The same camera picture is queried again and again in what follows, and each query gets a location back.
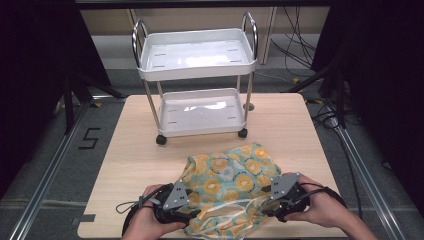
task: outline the cloth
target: cloth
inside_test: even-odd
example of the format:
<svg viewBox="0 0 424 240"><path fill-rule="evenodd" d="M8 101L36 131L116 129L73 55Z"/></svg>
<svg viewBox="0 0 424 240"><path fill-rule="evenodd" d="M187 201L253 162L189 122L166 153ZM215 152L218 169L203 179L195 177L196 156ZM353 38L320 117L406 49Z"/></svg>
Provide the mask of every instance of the cloth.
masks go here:
<svg viewBox="0 0 424 240"><path fill-rule="evenodd" d="M268 218L262 210L276 210L278 202L261 191L281 175L268 151L259 143L225 153L190 156L181 175L189 204L178 211L201 210L184 231L203 239L242 239Z"/></svg>

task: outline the cart wheel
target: cart wheel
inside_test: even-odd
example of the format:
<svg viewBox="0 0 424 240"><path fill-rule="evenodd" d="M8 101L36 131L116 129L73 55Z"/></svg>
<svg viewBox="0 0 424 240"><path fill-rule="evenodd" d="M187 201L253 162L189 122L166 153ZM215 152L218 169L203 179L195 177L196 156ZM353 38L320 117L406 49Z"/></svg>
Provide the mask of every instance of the cart wheel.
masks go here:
<svg viewBox="0 0 424 240"><path fill-rule="evenodd" d="M166 137L164 137L163 135L158 135L156 137L156 143L159 144L159 145L165 145Z"/></svg>
<svg viewBox="0 0 424 240"><path fill-rule="evenodd" d="M247 137L247 129L243 128L242 130L240 130L238 132L238 136L241 137L241 138L246 138Z"/></svg>

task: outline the white cart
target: white cart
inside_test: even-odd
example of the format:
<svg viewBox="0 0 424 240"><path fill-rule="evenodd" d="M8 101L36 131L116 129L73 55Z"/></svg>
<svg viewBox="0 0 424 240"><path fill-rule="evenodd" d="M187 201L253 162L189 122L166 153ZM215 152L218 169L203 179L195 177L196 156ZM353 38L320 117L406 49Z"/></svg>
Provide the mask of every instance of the white cart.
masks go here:
<svg viewBox="0 0 424 240"><path fill-rule="evenodd" d="M253 46L246 36L246 19L252 24ZM144 43L138 51L138 29ZM241 29L169 32L148 34L142 20L132 35L134 56L152 108L158 136L164 145L167 137L238 131L247 136L246 122L257 60L258 31L255 20L246 12ZM245 109L240 101L240 76L249 74ZM238 76L236 88L163 93L160 81ZM156 111L148 82L157 82L160 108Z"/></svg>

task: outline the wooden table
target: wooden table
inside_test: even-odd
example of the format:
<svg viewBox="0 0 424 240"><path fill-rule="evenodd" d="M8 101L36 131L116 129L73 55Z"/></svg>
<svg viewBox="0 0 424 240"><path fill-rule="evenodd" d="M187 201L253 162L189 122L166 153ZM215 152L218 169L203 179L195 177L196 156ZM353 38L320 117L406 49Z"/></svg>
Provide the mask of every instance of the wooden table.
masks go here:
<svg viewBox="0 0 424 240"><path fill-rule="evenodd" d="M159 103L158 96L153 96ZM299 94L252 94L255 106L247 118L247 138L237 132L168 138L157 145L157 128L147 97L128 97L100 169L84 215L93 222L81 222L82 238L119 238L126 217L115 207L136 201L148 185L175 182L187 157L224 152L252 142L263 145L283 172L301 172L337 191L333 175L318 136ZM344 237L335 228L305 222L281 223L269 220L248 235L252 238ZM187 238L182 230L165 235Z"/></svg>

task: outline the human hand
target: human hand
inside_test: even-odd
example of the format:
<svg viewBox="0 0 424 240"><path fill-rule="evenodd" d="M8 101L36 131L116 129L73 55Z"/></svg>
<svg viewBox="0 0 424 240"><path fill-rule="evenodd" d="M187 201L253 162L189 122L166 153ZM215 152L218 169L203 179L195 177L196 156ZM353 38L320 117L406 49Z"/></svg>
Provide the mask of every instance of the human hand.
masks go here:
<svg viewBox="0 0 424 240"><path fill-rule="evenodd" d="M149 195L161 186L160 184L148 186L143 196ZM139 209L131 219L122 240L156 240L166 233L185 227L185 224L181 222L168 224L158 222L152 208L152 202L146 201L143 203L143 208Z"/></svg>
<svg viewBox="0 0 424 240"><path fill-rule="evenodd" d="M298 183L306 192L320 189L320 183L301 175ZM323 227L337 227L352 240L377 239L365 223L351 213L335 198L325 192L318 192L309 196L310 206L305 212L295 212L285 216L286 221L306 221Z"/></svg>

